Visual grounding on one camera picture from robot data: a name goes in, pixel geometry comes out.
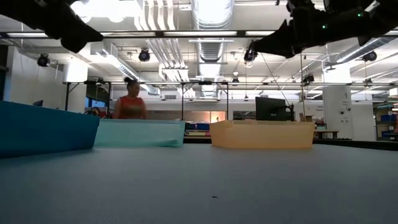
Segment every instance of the woman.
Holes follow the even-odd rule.
[[[138,81],[128,77],[124,81],[127,82],[128,94],[116,102],[113,119],[146,119],[147,110],[144,100],[138,97]]]

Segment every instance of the computer monitor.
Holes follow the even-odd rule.
[[[43,106],[43,100],[39,100],[33,103],[33,106]]]
[[[290,112],[286,112],[285,100],[256,97],[256,120],[290,121]]]

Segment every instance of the plastic bin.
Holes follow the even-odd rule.
[[[210,124],[214,146],[238,149],[309,149],[313,122],[222,121]]]
[[[180,147],[184,121],[102,119],[95,146],[100,147]]]
[[[91,149],[95,116],[0,101],[0,158]]]

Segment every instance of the tabletop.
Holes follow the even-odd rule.
[[[398,152],[92,149],[0,160],[0,223],[383,223]]]

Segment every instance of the pole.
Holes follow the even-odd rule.
[[[65,111],[68,111],[69,88],[70,88],[70,83],[67,83],[67,98],[65,99]]]
[[[226,85],[226,120],[229,120],[229,85]]]
[[[109,116],[109,107],[111,106],[111,91],[112,91],[112,83],[108,82],[108,101],[106,102],[106,115]]]
[[[181,91],[181,93],[182,93],[182,95],[181,95],[181,120],[183,121],[184,120],[184,83],[183,84],[181,84],[181,89],[182,89],[182,91]]]

